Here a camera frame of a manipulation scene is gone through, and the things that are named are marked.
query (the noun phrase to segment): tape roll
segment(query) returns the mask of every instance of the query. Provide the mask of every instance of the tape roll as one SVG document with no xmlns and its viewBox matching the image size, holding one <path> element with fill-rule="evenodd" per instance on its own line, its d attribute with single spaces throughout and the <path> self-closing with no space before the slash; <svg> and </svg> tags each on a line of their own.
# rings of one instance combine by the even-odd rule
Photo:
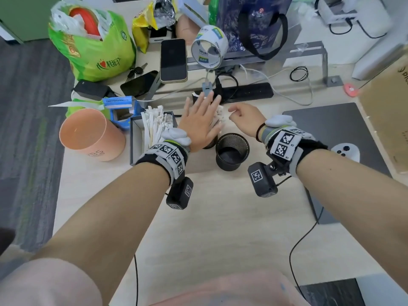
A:
<svg viewBox="0 0 408 306">
<path fill-rule="evenodd" d="M 216 26 L 205 25 L 191 45 L 191 54 L 201 66 L 214 69 L 220 66 L 228 50 L 225 33 Z"/>
</svg>

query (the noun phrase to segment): person's left hand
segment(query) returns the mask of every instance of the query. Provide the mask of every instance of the person's left hand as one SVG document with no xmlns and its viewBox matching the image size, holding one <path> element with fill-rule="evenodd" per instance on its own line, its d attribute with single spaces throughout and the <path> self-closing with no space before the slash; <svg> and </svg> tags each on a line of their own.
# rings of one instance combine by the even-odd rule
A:
<svg viewBox="0 0 408 306">
<path fill-rule="evenodd" d="M 218 123 L 210 129 L 215 111 L 221 102 L 221 96 L 218 95 L 213 101 L 214 92 L 204 98 L 204 92 L 201 92 L 197 101 L 190 110 L 190 98 L 186 99 L 184 112 L 181 117 L 179 129 L 186 131 L 191 139 L 191 152 L 199 151 L 207 146 L 221 131 L 223 124 Z"/>
</svg>

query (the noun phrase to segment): black smartphone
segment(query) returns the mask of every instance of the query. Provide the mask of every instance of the black smartphone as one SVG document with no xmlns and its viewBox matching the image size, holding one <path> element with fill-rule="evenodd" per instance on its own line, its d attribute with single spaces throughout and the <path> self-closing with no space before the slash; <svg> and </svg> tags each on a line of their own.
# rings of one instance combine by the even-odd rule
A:
<svg viewBox="0 0 408 306">
<path fill-rule="evenodd" d="M 164 84 L 185 82 L 187 80 L 187 51 L 184 39 L 162 41 L 160 80 Z"/>
<path fill-rule="evenodd" d="M 141 95 L 149 92 L 157 74 L 157 71 L 151 71 L 149 73 L 140 75 L 139 77 L 120 85 L 120 89 L 125 96 L 132 95 L 134 97 L 140 97 Z"/>
</svg>

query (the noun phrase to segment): forearm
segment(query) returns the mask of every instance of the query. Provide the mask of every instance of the forearm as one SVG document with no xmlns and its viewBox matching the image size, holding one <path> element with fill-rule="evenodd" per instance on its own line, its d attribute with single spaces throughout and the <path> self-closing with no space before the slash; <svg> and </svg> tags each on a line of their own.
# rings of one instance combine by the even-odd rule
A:
<svg viewBox="0 0 408 306">
<path fill-rule="evenodd" d="M 296 172 L 310 193 L 408 292 L 408 188 L 327 150 L 308 154 Z"/>
<path fill-rule="evenodd" d="M 136 165 L 87 201 L 34 259 L 73 263 L 93 279 L 107 305 L 168 187 L 162 167 Z"/>
</svg>

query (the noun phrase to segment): green cabinet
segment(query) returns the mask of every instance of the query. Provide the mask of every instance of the green cabinet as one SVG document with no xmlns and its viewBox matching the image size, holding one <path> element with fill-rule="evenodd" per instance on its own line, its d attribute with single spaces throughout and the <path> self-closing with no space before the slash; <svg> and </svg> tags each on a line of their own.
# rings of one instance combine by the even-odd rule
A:
<svg viewBox="0 0 408 306">
<path fill-rule="evenodd" d="M 51 7 L 59 0 L 1 0 L 0 24 L 19 41 L 48 38 Z"/>
</svg>

